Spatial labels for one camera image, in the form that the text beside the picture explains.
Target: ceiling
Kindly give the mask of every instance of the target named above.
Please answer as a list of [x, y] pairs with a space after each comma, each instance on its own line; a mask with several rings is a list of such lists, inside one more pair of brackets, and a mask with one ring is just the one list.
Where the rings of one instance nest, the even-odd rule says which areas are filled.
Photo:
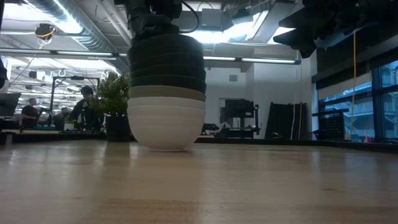
[[[93, 0], [73, 0], [75, 5], [79, 8], [83, 16], [91, 23], [91, 29], [96, 29], [99, 34], [103, 35], [107, 44], [113, 47], [115, 52], [126, 53], [130, 45], [126, 41], [126, 36], [130, 35], [125, 32], [123, 26], [127, 27], [126, 13], [120, 6], [114, 6], [117, 16], [111, 15], [111, 19], [116, 21], [112, 23], [107, 17], [106, 13], [101, 7], [98, 7], [98, 1]], [[248, 7], [250, 11], [268, 10], [265, 21], [260, 24], [258, 32], [252, 40], [238, 41], [233, 43], [214, 43], [203, 44], [203, 52], [207, 56], [224, 56], [224, 57], [255, 57], [255, 58], [282, 58], [282, 59], [296, 59], [296, 51], [283, 45], [268, 45], [267, 42], [272, 37], [272, 34], [278, 29], [278, 21], [291, 13], [295, 7], [295, 1], [269, 1], [269, 0], [212, 0], [207, 4], [205, 2], [189, 1], [189, 5], [201, 14], [202, 9], [222, 9], [224, 14], [233, 14], [237, 8]], [[191, 12], [183, 11], [182, 18], [175, 21], [183, 26], [190, 26], [190, 21], [195, 18]], [[79, 34], [66, 34], [61, 29], [57, 29], [51, 42], [42, 45], [43, 42], [38, 40], [34, 35], [34, 29], [39, 24], [48, 23], [53, 24], [51, 18], [45, 14], [39, 13], [25, 4], [23, 6], [17, 4], [6, 4], [4, 11], [4, 18], [2, 23], [2, 31], [0, 35], [0, 48], [15, 48], [15, 49], [39, 49], [43, 50], [74, 50], [74, 51], [88, 51], [86, 47], [76, 41]], [[106, 71], [117, 71], [122, 73], [123, 70], [114, 66], [112, 62], [104, 60], [82, 60], [82, 59], [65, 59], [65, 58], [40, 58], [36, 56], [35, 59], [31, 57], [10, 57], [6, 56], [8, 61], [12, 64], [11, 70], [11, 92], [22, 92], [23, 97], [20, 105], [24, 106], [27, 99], [30, 97], [41, 97], [43, 100], [42, 106], [49, 106], [49, 95], [51, 93], [51, 76], [63, 74], [70, 77], [72, 75], [85, 76], [90, 78], [104, 78]], [[206, 67], [228, 67], [240, 68], [242, 72], [248, 69], [246, 63], [239, 62], [212, 62], [206, 61]], [[29, 78], [29, 72], [39, 71], [45, 72], [46, 78], [33, 79]], [[59, 85], [56, 90], [55, 101], [56, 110], [61, 107], [71, 107], [81, 98], [78, 89], [80, 86], [91, 85], [95, 87], [92, 80], [72, 81], [65, 80], [69, 86], [77, 86], [76, 91], [68, 89], [67, 85]], [[26, 86], [32, 87], [32, 90], [27, 90]]]

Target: person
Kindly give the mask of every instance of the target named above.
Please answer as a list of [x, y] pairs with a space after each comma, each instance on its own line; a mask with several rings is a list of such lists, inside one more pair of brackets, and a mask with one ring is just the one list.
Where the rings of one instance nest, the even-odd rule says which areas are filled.
[[54, 116], [54, 125], [55, 129], [59, 131], [63, 131], [63, 126], [65, 125], [65, 121], [69, 120], [69, 112], [68, 108], [62, 108], [61, 113], [56, 114]]
[[37, 117], [39, 116], [39, 113], [37, 110], [33, 107], [37, 104], [35, 98], [29, 99], [29, 105], [26, 105], [22, 109], [22, 125], [24, 127], [29, 127], [32, 128], [36, 126], [37, 124]]
[[100, 116], [96, 111], [94, 111], [94, 109], [90, 108], [90, 99], [94, 95], [93, 89], [89, 86], [84, 86], [80, 90], [80, 93], [83, 96], [83, 99], [80, 100], [73, 108], [73, 111], [70, 113], [69, 120], [77, 120], [79, 115], [81, 115], [85, 129], [100, 130], [103, 116]]

